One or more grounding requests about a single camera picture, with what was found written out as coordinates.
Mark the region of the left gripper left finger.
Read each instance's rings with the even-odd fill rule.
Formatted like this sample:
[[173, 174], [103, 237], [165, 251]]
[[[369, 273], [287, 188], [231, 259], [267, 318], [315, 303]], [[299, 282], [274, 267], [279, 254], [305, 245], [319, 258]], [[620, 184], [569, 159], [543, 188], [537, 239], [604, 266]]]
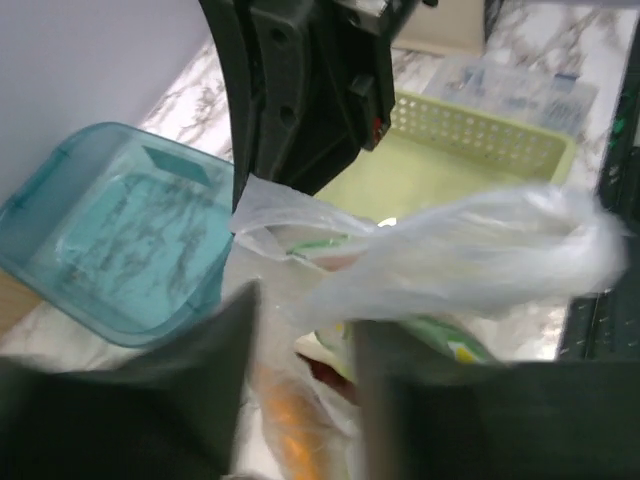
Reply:
[[260, 306], [251, 281], [109, 370], [1, 360], [5, 479], [221, 479], [231, 471]]

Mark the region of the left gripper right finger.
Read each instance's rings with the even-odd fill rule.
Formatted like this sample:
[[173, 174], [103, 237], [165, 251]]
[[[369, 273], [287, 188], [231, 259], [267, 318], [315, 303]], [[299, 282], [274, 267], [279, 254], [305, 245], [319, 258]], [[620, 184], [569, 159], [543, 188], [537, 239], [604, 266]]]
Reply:
[[354, 329], [371, 479], [635, 479], [639, 366], [464, 364], [391, 322]]

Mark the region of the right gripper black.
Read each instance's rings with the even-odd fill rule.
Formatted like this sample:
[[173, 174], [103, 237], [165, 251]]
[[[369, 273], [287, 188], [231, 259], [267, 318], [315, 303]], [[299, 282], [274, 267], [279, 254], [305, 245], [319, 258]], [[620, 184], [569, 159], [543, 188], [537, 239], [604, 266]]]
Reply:
[[417, 5], [200, 1], [226, 87], [234, 204], [253, 167], [296, 183], [340, 144], [377, 146], [395, 104], [391, 44]]

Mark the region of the green lemon print packet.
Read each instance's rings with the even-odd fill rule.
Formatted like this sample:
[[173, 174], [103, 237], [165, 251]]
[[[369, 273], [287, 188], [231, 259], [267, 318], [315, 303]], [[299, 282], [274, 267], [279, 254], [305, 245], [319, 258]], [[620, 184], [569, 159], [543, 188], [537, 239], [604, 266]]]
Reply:
[[[436, 351], [461, 363], [495, 361], [476, 337], [451, 324], [450, 318], [442, 322], [432, 317], [419, 317], [401, 322], [400, 326]], [[354, 381], [353, 337], [353, 324], [339, 323], [299, 337], [295, 342], [295, 352], [305, 359], [328, 365], [344, 379]]]

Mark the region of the orange toy carrot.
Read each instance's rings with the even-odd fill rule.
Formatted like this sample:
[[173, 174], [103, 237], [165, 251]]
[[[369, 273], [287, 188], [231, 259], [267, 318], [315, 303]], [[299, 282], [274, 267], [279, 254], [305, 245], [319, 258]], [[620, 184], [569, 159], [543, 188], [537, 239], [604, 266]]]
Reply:
[[326, 477], [323, 423], [306, 385], [266, 366], [256, 371], [263, 433], [286, 479]]

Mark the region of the clear plastic grocery bag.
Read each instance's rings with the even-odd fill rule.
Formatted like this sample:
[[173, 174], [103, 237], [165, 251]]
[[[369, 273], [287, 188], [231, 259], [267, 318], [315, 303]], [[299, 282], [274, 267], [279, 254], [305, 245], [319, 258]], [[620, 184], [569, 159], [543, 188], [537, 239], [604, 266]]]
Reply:
[[620, 222], [592, 196], [551, 184], [378, 223], [254, 177], [230, 228], [223, 293], [252, 279], [263, 288], [252, 390], [261, 410], [260, 366], [306, 385], [323, 423], [324, 479], [359, 477], [359, 410], [313, 378], [299, 337], [361, 319], [450, 318], [495, 357], [486, 363], [548, 359], [559, 305], [607, 291], [628, 264]]

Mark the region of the toy watermelon slice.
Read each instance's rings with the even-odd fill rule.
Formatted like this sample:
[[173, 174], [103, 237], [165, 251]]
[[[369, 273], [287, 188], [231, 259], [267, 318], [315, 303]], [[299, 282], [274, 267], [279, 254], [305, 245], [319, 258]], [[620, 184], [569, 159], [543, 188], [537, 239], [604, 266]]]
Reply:
[[350, 404], [359, 404], [357, 399], [357, 389], [353, 382], [345, 378], [333, 367], [323, 361], [318, 361], [299, 353], [297, 353], [297, 356], [307, 364], [311, 371], [311, 375], [315, 380], [328, 386]]

